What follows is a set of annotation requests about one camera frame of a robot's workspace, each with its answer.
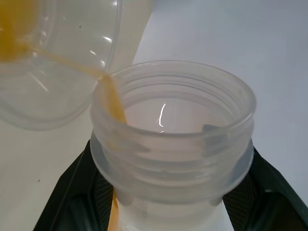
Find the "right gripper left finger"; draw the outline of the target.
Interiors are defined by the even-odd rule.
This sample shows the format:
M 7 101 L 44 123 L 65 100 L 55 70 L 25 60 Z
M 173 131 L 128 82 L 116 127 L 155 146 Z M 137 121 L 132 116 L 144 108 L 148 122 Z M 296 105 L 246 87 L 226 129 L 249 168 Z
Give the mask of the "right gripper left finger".
M 106 231 L 113 187 L 99 173 L 90 144 L 59 178 L 34 229 L 36 231 Z

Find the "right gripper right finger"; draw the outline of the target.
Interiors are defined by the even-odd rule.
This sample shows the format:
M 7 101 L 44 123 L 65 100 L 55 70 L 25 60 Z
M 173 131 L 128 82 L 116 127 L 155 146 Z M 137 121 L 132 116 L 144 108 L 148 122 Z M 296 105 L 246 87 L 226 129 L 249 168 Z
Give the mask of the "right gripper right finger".
M 236 231 L 306 231 L 308 208 L 282 174 L 254 151 L 243 181 L 223 196 Z

